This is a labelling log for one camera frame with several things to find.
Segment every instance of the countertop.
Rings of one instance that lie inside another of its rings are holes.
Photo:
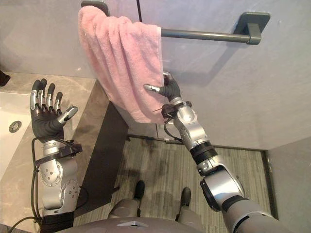
[[[79,111],[64,127],[65,140],[74,139],[75,143],[83,143],[83,152],[76,156],[78,163],[78,182],[82,184],[84,175],[100,131],[109,100],[96,79],[7,73],[10,81],[0,92],[30,94],[36,79],[45,78],[56,85],[55,94],[63,92],[62,109],[77,106]],[[29,124],[19,146],[17,147],[8,168],[0,181],[0,223],[12,226],[18,220],[32,216],[30,192],[33,173],[31,140],[34,138],[31,123]],[[42,156],[42,144],[35,145],[36,157]],[[41,200],[42,184],[39,182],[39,197]],[[36,232],[38,226],[31,220],[26,220],[18,226],[19,229]]]

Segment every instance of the white sink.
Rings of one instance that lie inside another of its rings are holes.
[[[0,180],[31,122],[29,99],[25,94],[0,92]],[[21,127],[11,133],[14,121],[20,121]]]

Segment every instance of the gray wall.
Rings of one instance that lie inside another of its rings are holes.
[[[311,137],[268,151],[280,221],[295,233],[311,229]]]
[[[111,15],[138,20],[135,0],[107,0]],[[0,67],[96,77],[77,35],[77,0],[2,0]],[[311,136],[310,0],[140,0],[145,23],[231,33],[241,13],[270,12],[258,46],[163,38],[163,65],[211,141],[270,149]],[[130,132],[156,136],[131,122]],[[159,128],[159,135],[164,135]]]

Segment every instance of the robotic hand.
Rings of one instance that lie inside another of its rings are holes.
[[[173,119],[182,142],[192,154],[203,180],[203,194],[214,211],[222,211],[230,233],[289,233],[279,221],[265,212],[257,203],[245,198],[244,190],[237,177],[230,171],[221,155],[209,142],[204,129],[190,102],[181,98],[177,82],[164,72],[165,86],[145,84],[148,91],[166,96],[170,104],[162,106],[162,115]]]
[[[78,108],[70,107],[62,114],[63,94],[57,93],[53,105],[55,85],[52,83],[49,86],[45,98],[46,84],[45,79],[36,80],[30,95],[33,132],[36,139],[43,143],[43,158],[34,164],[36,170],[39,168],[44,184],[43,218],[40,219],[39,213],[34,215],[41,220],[41,232],[45,233],[72,227],[73,211],[80,191],[76,178],[77,163],[73,156],[82,151],[81,145],[73,144],[73,140],[63,141],[63,127]]]

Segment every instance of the silver robot arm segment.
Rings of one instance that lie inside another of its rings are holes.
[[[43,144],[43,156],[59,153],[65,145],[57,141]],[[43,186],[43,216],[73,212],[76,208],[80,187],[77,182],[77,162],[66,156],[49,160],[39,167]]]
[[[245,198],[243,186],[211,145],[199,124],[190,102],[181,98],[177,82],[164,72],[165,86],[145,84],[145,89],[168,97],[170,104],[162,107],[164,118],[172,118],[183,144],[192,154],[203,177],[203,194],[214,211],[222,211],[230,233],[290,233],[257,203]]]

